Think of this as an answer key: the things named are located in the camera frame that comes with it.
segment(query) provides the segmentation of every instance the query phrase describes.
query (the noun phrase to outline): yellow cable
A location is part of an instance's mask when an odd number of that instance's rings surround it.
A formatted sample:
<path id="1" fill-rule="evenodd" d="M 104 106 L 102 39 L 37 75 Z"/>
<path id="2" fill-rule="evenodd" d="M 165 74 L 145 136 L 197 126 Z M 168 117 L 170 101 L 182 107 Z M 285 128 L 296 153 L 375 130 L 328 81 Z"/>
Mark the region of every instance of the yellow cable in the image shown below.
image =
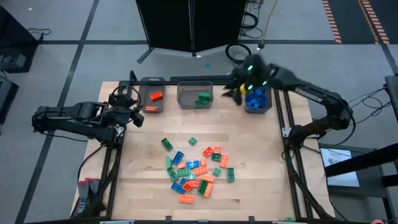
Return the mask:
<path id="1" fill-rule="evenodd" d="M 271 9 L 271 13 L 270 13 L 269 16 L 268 16 L 267 25 L 266 25 L 266 28 L 264 29 L 264 35 L 262 36 L 262 44 L 264 44 L 264 39 L 266 38 L 267 29 L 268 29 L 268 24 L 269 24 L 269 21 L 270 21 L 270 19 L 271 19 L 272 13 L 274 12 L 274 9 L 275 9 L 275 6 L 276 6 L 277 3 L 278 3 L 278 0 L 275 0 L 274 6 L 273 6 L 272 9 Z"/>

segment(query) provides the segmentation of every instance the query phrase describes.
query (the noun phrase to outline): wooden tabletop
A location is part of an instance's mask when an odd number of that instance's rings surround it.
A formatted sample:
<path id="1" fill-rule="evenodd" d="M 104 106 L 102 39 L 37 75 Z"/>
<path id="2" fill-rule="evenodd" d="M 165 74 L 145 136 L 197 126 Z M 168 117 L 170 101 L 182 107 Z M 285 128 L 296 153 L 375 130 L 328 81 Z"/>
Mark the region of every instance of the wooden tabletop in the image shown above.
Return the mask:
<path id="1" fill-rule="evenodd" d="M 98 101 L 107 101 L 117 86 L 118 82 L 104 82 Z M 167 86 L 164 112 L 143 113 L 145 121 L 141 128 L 129 124 L 112 219 L 164 220 L 167 215 L 173 220 L 248 220 L 248 216 L 256 220 L 283 220 L 294 217 L 286 165 L 280 156 L 283 146 L 274 96 L 272 108 L 266 114 L 248 114 L 231 98 L 221 97 L 222 89 L 222 86 L 213 87 L 214 101 L 210 109 L 181 110 L 177 103 L 177 86 Z M 280 95 L 285 123 L 289 126 L 283 93 Z M 290 93 L 290 100 L 295 123 L 311 122 L 307 100 L 295 93 Z M 191 137 L 198 141 L 194 146 L 188 143 Z M 162 146 L 160 140 L 163 138 L 173 145 L 170 152 Z M 305 145 L 318 149 L 313 139 L 306 140 Z M 89 141 L 85 157 L 98 146 L 98 141 Z M 234 168 L 235 182 L 228 183 L 226 170 L 221 169 L 209 198 L 198 195 L 197 189 L 193 189 L 186 194 L 194 195 L 194 203 L 179 203 L 178 193 L 170 188 L 172 182 L 165 168 L 165 156 L 174 158 L 177 151 L 181 151 L 183 162 L 199 160 L 205 158 L 202 152 L 208 146 L 220 146 L 229 154 L 228 167 Z M 81 180 L 101 177 L 105 151 L 101 150 L 86 162 Z M 302 149 L 302 159 L 309 190 L 323 208 L 334 215 L 320 155 Z M 208 174 L 212 175 L 219 163 L 210 158 L 206 161 Z M 298 187 L 297 192 L 302 216 L 306 217 Z M 105 205 L 108 195 L 109 189 L 104 195 Z"/>

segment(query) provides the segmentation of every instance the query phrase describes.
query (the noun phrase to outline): white paper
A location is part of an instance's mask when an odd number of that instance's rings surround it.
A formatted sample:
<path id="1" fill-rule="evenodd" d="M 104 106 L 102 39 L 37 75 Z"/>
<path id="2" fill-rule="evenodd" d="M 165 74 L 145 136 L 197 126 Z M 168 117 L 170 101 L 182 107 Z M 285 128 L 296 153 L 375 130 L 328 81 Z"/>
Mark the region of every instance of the white paper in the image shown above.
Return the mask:
<path id="1" fill-rule="evenodd" d="M 321 148 L 321 154 L 325 167 L 352 158 L 350 151 L 341 149 Z M 329 186 L 359 187 L 356 172 L 328 177 L 328 183 Z"/>

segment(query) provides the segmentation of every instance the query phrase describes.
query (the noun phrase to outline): desk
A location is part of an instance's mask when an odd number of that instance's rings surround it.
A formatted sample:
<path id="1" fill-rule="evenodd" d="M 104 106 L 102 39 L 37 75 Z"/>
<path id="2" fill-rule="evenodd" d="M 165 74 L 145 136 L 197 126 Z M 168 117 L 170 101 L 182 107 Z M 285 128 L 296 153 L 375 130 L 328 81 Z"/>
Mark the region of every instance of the desk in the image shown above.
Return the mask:
<path id="1" fill-rule="evenodd" d="M 118 82 L 104 82 L 98 101 L 107 101 Z M 112 219 L 115 220 L 283 220 L 294 217 L 288 174 L 280 154 L 283 151 L 278 115 L 273 100 L 266 114 L 248 114 L 233 100 L 221 97 L 223 86 L 214 86 L 214 101 L 208 110 L 181 110 L 177 103 L 177 86 L 166 86 L 165 108 L 161 114 L 144 114 L 141 128 L 129 124 L 124 138 L 118 184 Z M 296 124 L 311 122 L 305 98 L 290 94 Z M 285 121 L 287 113 L 282 101 Z M 198 142 L 191 146 L 190 137 Z M 174 149 L 166 151 L 160 140 L 167 138 Z M 316 140 L 308 139 L 306 146 L 318 149 Z M 99 142 L 89 141 L 85 156 Z M 171 158 L 182 151 L 183 161 L 203 158 L 208 146 L 221 146 L 229 154 L 228 167 L 234 167 L 235 182 L 226 182 L 226 171 L 217 177 L 211 196 L 198 195 L 193 204 L 178 202 L 178 193 L 165 169 L 165 156 Z M 105 149 L 90 158 L 81 170 L 80 179 L 100 178 Z M 319 154 L 302 149 L 307 185 L 311 193 L 330 214 L 334 215 L 328 199 L 325 173 Z M 218 163 L 207 160 L 209 174 Z M 305 217 L 302 194 L 300 208 Z M 106 205 L 109 190 L 104 194 Z"/>

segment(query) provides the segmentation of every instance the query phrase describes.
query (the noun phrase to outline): wooden table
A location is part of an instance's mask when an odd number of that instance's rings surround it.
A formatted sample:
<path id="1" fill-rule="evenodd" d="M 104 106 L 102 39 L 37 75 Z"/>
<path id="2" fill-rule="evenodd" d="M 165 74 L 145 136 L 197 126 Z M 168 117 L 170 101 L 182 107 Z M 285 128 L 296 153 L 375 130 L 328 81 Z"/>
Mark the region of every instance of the wooden table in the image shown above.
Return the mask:
<path id="1" fill-rule="evenodd" d="M 104 82 L 99 100 L 107 101 L 118 82 Z M 124 138 L 119 179 L 112 219 L 164 220 L 283 220 L 294 217 L 280 126 L 273 96 L 272 108 L 266 114 L 248 114 L 232 99 L 221 97 L 222 86 L 214 86 L 214 101 L 209 110 L 181 110 L 177 103 L 177 86 L 167 86 L 165 109 L 161 114 L 144 114 L 141 128 L 129 124 Z M 296 124 L 311 122 L 305 98 L 290 94 Z M 286 125 L 289 125 L 282 100 Z M 188 140 L 198 142 L 191 146 Z M 166 151 L 160 140 L 167 138 L 174 149 Z M 316 140 L 308 139 L 306 146 L 318 149 Z M 85 156 L 98 148 L 99 142 L 89 141 Z M 171 158 L 182 151 L 183 161 L 204 158 L 208 146 L 221 146 L 229 154 L 228 167 L 235 171 L 235 182 L 227 183 L 222 169 L 209 198 L 193 194 L 193 204 L 178 202 L 178 193 L 165 169 L 165 156 Z M 81 170 L 80 179 L 100 178 L 105 149 L 90 158 Z M 323 208 L 334 215 L 328 199 L 325 173 L 319 154 L 302 149 L 302 159 L 308 188 Z M 219 163 L 207 160 L 209 175 Z M 300 208 L 306 217 L 300 189 Z M 106 205 L 109 189 L 104 195 Z"/>

